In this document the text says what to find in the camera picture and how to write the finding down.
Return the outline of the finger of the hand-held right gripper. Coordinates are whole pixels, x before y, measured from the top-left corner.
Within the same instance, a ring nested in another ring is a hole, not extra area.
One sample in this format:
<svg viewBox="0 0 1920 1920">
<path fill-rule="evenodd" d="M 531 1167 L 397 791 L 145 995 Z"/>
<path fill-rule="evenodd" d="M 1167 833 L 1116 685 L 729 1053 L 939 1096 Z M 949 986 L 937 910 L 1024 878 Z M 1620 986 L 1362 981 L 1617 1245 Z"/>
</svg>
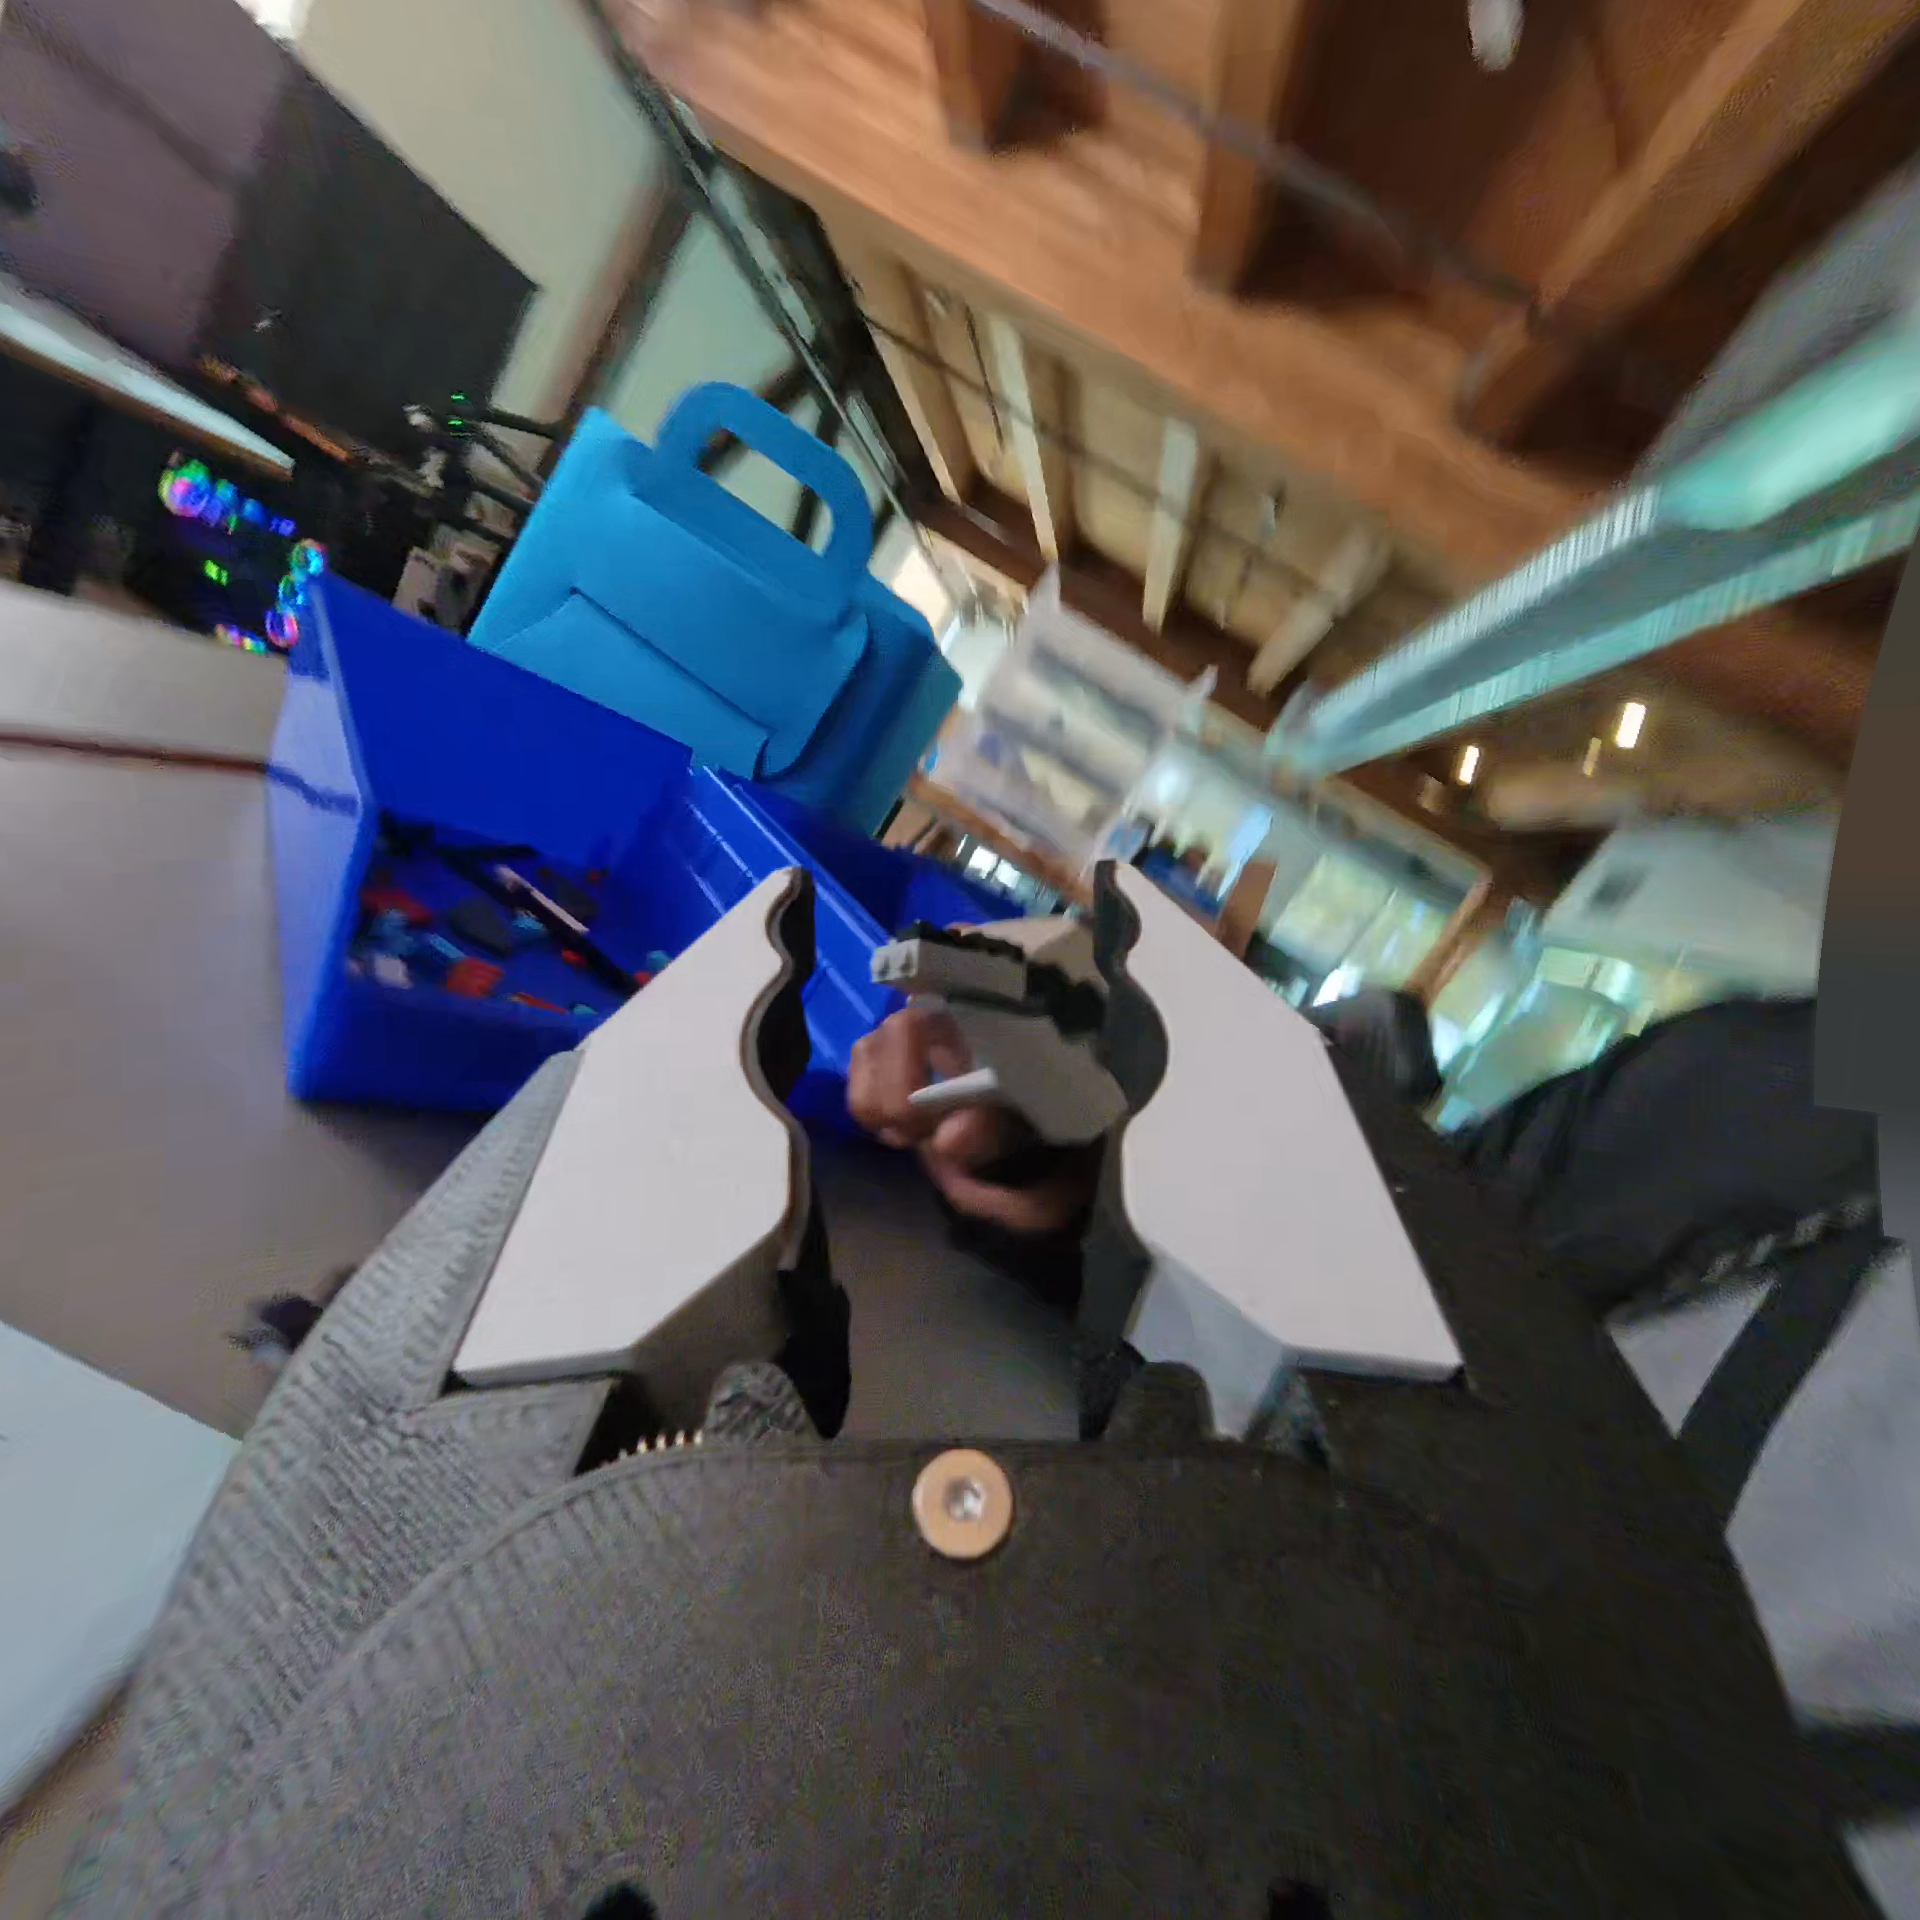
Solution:
<svg viewBox="0 0 1920 1920">
<path fill-rule="evenodd" d="M 869 984 L 941 1014 L 967 1044 L 1091 1044 L 1108 1016 L 1091 927 L 1074 916 L 907 924 L 871 953 Z"/>
<path fill-rule="evenodd" d="M 936 1001 L 961 1043 L 966 1068 L 936 1081 L 936 1114 L 997 1111 L 1045 1144 L 1089 1144 L 1129 1112 L 1091 1044 L 1045 1014 L 952 997 Z"/>
</svg>

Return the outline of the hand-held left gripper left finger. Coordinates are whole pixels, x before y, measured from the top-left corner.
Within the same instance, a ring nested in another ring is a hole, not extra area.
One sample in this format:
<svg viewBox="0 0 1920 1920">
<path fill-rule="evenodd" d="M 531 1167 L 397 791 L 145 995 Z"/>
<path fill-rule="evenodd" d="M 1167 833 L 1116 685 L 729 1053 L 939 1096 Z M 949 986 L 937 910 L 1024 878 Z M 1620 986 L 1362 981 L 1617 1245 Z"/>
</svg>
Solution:
<svg viewBox="0 0 1920 1920">
<path fill-rule="evenodd" d="M 804 1122 L 814 876 L 757 883 L 574 1053 L 450 1361 L 461 1389 L 627 1380 L 689 1428 L 843 1304 Z"/>
</svg>

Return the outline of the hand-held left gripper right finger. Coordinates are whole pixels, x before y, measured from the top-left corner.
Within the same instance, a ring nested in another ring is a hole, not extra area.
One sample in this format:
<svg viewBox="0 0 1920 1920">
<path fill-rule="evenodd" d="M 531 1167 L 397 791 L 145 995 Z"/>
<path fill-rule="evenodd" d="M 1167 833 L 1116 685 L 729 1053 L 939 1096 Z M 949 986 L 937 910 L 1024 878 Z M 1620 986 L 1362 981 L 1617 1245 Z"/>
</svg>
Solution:
<svg viewBox="0 0 1920 1920">
<path fill-rule="evenodd" d="M 1093 880 L 1121 1096 L 1077 1326 L 1178 1367 L 1251 1438 L 1308 1375 L 1453 1385 L 1463 1356 L 1320 1033 L 1129 866 Z"/>
</svg>

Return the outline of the instruction booklet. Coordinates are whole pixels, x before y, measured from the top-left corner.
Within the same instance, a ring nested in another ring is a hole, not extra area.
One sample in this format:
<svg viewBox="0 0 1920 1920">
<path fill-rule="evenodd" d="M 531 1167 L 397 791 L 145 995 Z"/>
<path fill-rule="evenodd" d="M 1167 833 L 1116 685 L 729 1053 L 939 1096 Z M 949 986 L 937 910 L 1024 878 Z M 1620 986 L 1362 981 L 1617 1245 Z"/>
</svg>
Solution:
<svg viewBox="0 0 1920 1920">
<path fill-rule="evenodd" d="M 237 1442 L 1 1328 L 1 1813 L 137 1667 Z"/>
</svg>

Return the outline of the person's right hand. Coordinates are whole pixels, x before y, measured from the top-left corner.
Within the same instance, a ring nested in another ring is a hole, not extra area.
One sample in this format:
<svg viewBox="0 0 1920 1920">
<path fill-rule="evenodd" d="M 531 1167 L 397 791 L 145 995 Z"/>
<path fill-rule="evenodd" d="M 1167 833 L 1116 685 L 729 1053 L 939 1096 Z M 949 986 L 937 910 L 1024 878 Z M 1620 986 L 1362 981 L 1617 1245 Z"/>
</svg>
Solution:
<svg viewBox="0 0 1920 1920">
<path fill-rule="evenodd" d="M 948 1012 L 907 1006 L 854 1047 L 847 1112 L 867 1136 L 910 1155 L 955 1220 L 1019 1242 L 1077 1236 L 1091 1212 L 1096 1147 L 1045 1143 L 992 1101 L 941 1111 L 916 1102 L 971 1068 Z"/>
</svg>

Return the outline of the empty blue plastic bin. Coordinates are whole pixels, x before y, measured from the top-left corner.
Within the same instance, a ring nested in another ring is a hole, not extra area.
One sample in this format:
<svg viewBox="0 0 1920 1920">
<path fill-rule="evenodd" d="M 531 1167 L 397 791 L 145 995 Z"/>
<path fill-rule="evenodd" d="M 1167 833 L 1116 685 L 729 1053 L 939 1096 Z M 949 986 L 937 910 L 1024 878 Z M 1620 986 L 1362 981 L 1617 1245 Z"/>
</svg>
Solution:
<svg viewBox="0 0 1920 1920">
<path fill-rule="evenodd" d="M 757 807 L 814 875 L 814 969 L 802 995 L 810 1060 L 789 1108 L 811 1136 L 849 1138 L 851 1047 L 900 1009 L 900 997 L 871 981 L 871 953 L 919 923 L 984 927 L 1024 919 L 1029 905 L 780 794 Z"/>
</svg>

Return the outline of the pile of toy bricks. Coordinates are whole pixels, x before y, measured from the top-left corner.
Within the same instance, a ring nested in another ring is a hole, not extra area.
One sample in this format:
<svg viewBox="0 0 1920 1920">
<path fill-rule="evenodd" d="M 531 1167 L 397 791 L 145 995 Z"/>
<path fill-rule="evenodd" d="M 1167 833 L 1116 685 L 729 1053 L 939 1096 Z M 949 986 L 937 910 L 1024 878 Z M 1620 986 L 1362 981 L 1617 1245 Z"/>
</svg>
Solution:
<svg viewBox="0 0 1920 1920">
<path fill-rule="evenodd" d="M 379 817 L 351 896 L 343 971 L 387 993 L 596 1025 L 684 951 L 604 864 Z"/>
</svg>

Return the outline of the blue felt bag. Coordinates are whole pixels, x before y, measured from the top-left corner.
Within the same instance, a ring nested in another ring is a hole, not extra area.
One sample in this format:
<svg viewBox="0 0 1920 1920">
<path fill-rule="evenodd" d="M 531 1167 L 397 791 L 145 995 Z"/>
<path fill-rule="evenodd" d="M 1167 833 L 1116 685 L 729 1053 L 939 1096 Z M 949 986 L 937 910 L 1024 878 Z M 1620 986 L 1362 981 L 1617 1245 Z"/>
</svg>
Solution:
<svg viewBox="0 0 1920 1920">
<path fill-rule="evenodd" d="M 699 468 L 729 437 L 814 494 L 814 549 Z M 875 837 L 955 709 L 930 621 L 874 579 L 854 468 L 755 392 L 688 388 L 651 442 L 587 411 L 468 642 Z"/>
</svg>

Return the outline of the blue plastic bin with bricks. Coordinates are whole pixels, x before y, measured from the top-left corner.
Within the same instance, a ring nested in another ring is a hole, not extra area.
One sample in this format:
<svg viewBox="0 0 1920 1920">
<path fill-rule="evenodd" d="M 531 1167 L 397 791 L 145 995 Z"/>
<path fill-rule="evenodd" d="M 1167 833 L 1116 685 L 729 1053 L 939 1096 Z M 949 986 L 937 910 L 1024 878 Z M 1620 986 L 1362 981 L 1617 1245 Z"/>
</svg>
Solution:
<svg viewBox="0 0 1920 1920">
<path fill-rule="evenodd" d="M 294 1096 L 491 1114 L 617 1011 L 548 939 L 489 957 L 451 935 L 478 888 L 444 849 L 510 850 L 536 887 L 562 878 L 625 975 L 804 866 L 811 1055 L 789 1104 L 818 1136 L 851 1130 L 849 1051 L 886 1016 L 860 983 L 877 933 L 818 814 L 333 579 L 301 621 L 265 780 Z"/>
</svg>

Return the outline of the red tape strip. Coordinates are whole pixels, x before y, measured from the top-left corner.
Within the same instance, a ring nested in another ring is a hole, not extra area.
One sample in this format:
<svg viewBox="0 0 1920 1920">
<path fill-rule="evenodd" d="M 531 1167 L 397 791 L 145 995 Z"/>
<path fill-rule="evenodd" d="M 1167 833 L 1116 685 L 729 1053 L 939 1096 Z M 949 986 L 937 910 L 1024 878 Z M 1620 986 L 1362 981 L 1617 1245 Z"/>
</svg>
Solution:
<svg viewBox="0 0 1920 1920">
<path fill-rule="evenodd" d="M 144 765 L 249 780 L 263 780 L 270 774 L 270 765 L 257 757 L 203 753 L 158 742 L 71 736 L 60 733 L 4 730 L 1 753 L 71 757 L 113 765 Z"/>
</svg>

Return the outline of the computer with coloured lights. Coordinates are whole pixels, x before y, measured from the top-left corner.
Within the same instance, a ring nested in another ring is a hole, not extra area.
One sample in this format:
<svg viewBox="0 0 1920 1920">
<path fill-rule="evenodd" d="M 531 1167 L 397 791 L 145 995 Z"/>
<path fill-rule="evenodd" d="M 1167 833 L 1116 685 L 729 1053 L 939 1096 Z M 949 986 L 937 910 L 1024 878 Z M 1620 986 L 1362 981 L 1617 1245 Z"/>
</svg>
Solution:
<svg viewBox="0 0 1920 1920">
<path fill-rule="evenodd" d="M 174 625 L 237 653 L 287 659 L 301 636 L 324 542 L 291 516 L 178 453 L 125 566 L 132 595 Z"/>
</svg>

